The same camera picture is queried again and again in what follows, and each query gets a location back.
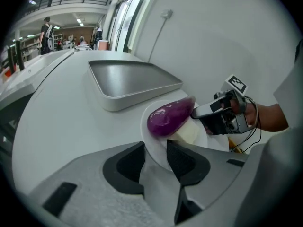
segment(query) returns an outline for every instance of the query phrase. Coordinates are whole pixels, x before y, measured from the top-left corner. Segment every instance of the human hand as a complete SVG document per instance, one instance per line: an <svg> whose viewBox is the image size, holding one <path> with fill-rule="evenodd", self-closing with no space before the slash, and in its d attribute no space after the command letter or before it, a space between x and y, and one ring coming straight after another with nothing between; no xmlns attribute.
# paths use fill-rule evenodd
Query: human hand
<svg viewBox="0 0 303 227"><path fill-rule="evenodd" d="M235 100L230 100L232 111L235 114L239 113L239 105ZM254 125L256 120L256 109L251 103L246 103L246 109L244 113L246 117L247 124ZM212 135L213 133L210 131L210 129L207 126L204 126L205 131L207 134Z"/></svg>

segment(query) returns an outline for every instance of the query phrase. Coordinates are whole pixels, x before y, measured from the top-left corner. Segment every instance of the purple eggplant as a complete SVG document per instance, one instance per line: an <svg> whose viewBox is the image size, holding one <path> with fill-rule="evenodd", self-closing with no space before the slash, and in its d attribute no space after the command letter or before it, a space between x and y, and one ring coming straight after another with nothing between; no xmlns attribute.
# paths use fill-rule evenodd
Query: purple eggplant
<svg viewBox="0 0 303 227"><path fill-rule="evenodd" d="M158 108L147 119L153 136L166 137L176 132L189 118L195 107L195 97L187 96Z"/></svg>

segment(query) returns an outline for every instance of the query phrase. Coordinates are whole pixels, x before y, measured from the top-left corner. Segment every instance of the balcony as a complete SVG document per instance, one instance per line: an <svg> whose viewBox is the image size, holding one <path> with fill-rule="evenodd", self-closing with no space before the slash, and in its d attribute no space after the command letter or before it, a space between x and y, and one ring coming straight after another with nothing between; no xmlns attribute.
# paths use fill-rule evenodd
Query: balcony
<svg viewBox="0 0 303 227"><path fill-rule="evenodd" d="M100 6L109 5L111 0L33 0L19 14L18 19L21 19L36 11L66 4L95 4Z"/></svg>

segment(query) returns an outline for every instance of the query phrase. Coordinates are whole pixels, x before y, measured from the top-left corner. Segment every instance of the black slot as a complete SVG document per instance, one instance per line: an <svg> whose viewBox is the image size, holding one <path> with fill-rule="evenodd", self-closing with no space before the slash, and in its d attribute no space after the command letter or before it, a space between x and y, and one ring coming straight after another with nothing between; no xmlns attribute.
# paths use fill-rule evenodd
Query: black slot
<svg viewBox="0 0 303 227"><path fill-rule="evenodd" d="M210 104L210 109L212 110L212 112L215 112L215 111L219 110L220 108L222 108L222 106L221 106L221 102L219 100L215 101L213 104Z"/></svg>
<svg viewBox="0 0 303 227"><path fill-rule="evenodd" d="M235 165L235 166L243 167L245 162L244 161L239 161L239 160L236 160L236 159L229 159L227 161L227 163Z"/></svg>
<svg viewBox="0 0 303 227"><path fill-rule="evenodd" d="M202 209L193 201L187 199L184 188L180 189L178 205L175 214L175 224L179 224L194 215L200 213Z"/></svg>
<svg viewBox="0 0 303 227"><path fill-rule="evenodd" d="M76 188L76 184L62 183L45 201L43 208L58 217Z"/></svg>
<svg viewBox="0 0 303 227"><path fill-rule="evenodd" d="M207 114L199 117L199 120L204 126L208 127L213 135L227 134L225 124L221 117L222 113L222 111L218 111L216 113Z"/></svg>
<svg viewBox="0 0 303 227"><path fill-rule="evenodd" d="M144 187L139 184L140 172L144 162L144 143L140 141L135 146L107 159L103 165L103 175L117 191L144 196Z"/></svg>
<svg viewBox="0 0 303 227"><path fill-rule="evenodd" d="M210 163L204 156L180 144L183 143L167 140L167 161L181 186L197 184L209 173Z"/></svg>

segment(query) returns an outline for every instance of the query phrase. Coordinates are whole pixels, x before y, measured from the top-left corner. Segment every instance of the metal tray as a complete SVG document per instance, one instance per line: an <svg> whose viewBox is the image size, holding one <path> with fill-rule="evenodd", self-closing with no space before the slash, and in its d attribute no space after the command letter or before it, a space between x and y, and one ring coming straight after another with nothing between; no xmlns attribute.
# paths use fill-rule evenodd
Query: metal tray
<svg viewBox="0 0 303 227"><path fill-rule="evenodd" d="M116 101L110 111L123 109L178 89L183 82L154 64L139 61L89 61L98 88L107 99Z"/></svg>

